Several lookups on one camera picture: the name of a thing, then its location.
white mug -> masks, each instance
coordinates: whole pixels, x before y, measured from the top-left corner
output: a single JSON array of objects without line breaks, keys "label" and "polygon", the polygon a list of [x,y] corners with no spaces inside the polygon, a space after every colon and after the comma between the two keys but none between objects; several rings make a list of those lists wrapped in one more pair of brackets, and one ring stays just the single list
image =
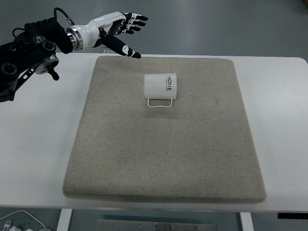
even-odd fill
[{"label": "white mug", "polygon": [[[144,75],[144,97],[149,107],[171,107],[177,99],[177,74],[146,74]],[[150,106],[149,100],[171,100],[170,106]]]}]

beige felt mat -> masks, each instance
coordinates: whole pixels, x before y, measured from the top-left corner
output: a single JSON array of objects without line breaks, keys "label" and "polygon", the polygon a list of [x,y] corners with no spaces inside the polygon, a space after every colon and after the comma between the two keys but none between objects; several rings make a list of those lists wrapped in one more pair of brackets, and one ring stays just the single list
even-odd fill
[{"label": "beige felt mat", "polygon": [[[155,73],[177,74],[171,108],[147,106],[143,76]],[[264,201],[233,62],[99,57],[63,192],[114,201]]]}]

gray floor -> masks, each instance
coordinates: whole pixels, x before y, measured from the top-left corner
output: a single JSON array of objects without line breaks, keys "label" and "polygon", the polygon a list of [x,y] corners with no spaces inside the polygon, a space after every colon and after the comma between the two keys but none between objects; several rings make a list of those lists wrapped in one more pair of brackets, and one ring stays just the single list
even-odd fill
[{"label": "gray floor", "polygon": [[[54,7],[61,7],[76,24],[81,25],[115,11],[149,17],[147,26],[140,32],[118,37],[142,54],[283,56],[308,61],[308,8],[302,0],[2,0],[0,44],[13,40],[14,28],[52,17]],[[68,27],[64,17],[59,15],[59,21],[63,27]],[[103,50],[103,47],[98,47],[84,52],[102,53]],[[3,208],[0,213],[6,215],[10,212]],[[38,212],[38,216],[43,214],[47,218],[42,217],[45,220],[42,222],[47,226],[48,222],[57,220],[59,210]],[[142,212],[120,213],[126,216],[134,214],[141,216]],[[86,229],[88,225],[96,224],[97,218],[105,215],[105,211],[76,210],[70,230],[89,230]],[[199,213],[156,212],[151,216],[208,221],[204,214]],[[253,214],[255,230],[308,230],[306,221],[277,220],[276,217],[277,214]],[[55,227],[54,223],[50,224],[51,230],[54,231]]]}]

white wire handle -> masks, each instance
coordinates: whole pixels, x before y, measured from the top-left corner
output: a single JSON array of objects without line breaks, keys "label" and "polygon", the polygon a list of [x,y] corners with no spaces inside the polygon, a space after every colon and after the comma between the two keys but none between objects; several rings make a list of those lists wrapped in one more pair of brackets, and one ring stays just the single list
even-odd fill
[{"label": "white wire handle", "polygon": [[171,107],[172,106],[172,99],[171,99],[170,106],[150,106],[150,99],[148,98],[148,106],[151,107],[151,108],[154,108],[154,107]]}]

power cord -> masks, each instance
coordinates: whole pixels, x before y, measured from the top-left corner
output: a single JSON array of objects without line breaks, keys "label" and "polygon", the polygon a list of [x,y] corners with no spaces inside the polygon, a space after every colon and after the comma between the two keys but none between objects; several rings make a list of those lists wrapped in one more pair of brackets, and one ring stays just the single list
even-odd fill
[{"label": "power cord", "polygon": [[37,218],[35,218],[35,217],[32,216],[30,213],[28,213],[27,211],[24,211],[24,210],[18,210],[18,211],[16,211],[16,212],[10,213],[9,215],[6,215],[5,217],[0,218],[0,220],[3,220],[3,219],[5,219],[5,218],[7,218],[7,217],[9,217],[9,216],[11,216],[11,215],[13,215],[13,214],[15,214],[15,213],[20,213],[20,212],[23,212],[23,213],[28,214],[31,218],[33,218],[33,219],[34,219],[35,221],[37,221],[41,226],[43,226],[43,229],[42,229],[42,230],[39,230],[39,231],[51,231],[50,229],[47,229],[47,228],[45,227],[45,225],[44,225],[42,222],[40,222]]}]

